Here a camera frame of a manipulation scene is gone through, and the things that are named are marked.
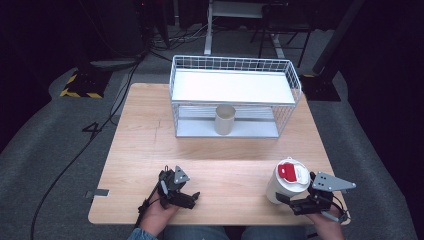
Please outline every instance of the jeans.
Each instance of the jeans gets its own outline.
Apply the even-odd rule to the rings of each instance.
[[[222,226],[167,226],[164,240],[230,240]],[[242,240],[305,240],[303,226],[248,226]]]

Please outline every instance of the white cup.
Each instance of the white cup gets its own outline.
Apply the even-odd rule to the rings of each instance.
[[[228,135],[233,129],[236,109],[231,105],[221,104],[216,108],[215,131],[219,135]]]
[[[308,189],[309,182],[310,175],[305,165],[289,157],[275,167],[266,188],[266,196],[272,203],[281,204],[275,193],[291,198]]]

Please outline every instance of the person's arm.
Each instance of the person's arm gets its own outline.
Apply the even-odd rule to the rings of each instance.
[[[159,233],[168,224],[171,217],[180,207],[169,204],[166,209],[162,207],[159,194],[155,192],[150,200],[150,206],[141,219],[139,228],[134,229],[128,240],[151,240],[156,239]]]
[[[332,206],[330,212],[337,215],[338,210]],[[323,240],[343,240],[342,226],[340,223],[324,217],[322,214],[306,214],[314,223],[318,236]]]

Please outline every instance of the wooden table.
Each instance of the wooden table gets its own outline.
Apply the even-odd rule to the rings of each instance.
[[[265,196],[275,166],[287,157],[334,174],[303,97],[279,139],[176,138],[168,85],[133,84],[98,185],[110,192],[94,198],[89,220],[134,224],[160,171],[179,165],[191,178],[182,192],[201,194],[171,224],[311,224]],[[340,192],[335,195],[344,203]]]

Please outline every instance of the human hand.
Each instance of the human hand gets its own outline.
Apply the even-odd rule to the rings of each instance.
[[[329,213],[339,217],[339,210],[335,206],[331,206]],[[318,235],[324,240],[345,239],[342,232],[342,226],[339,222],[335,222],[321,213],[306,214],[315,226]]]
[[[164,209],[160,204],[160,200],[158,200],[159,198],[160,196],[156,191],[150,199],[150,206],[147,208],[139,226],[141,229],[155,237],[162,232],[171,217],[180,208],[178,206],[168,204],[167,208]]]

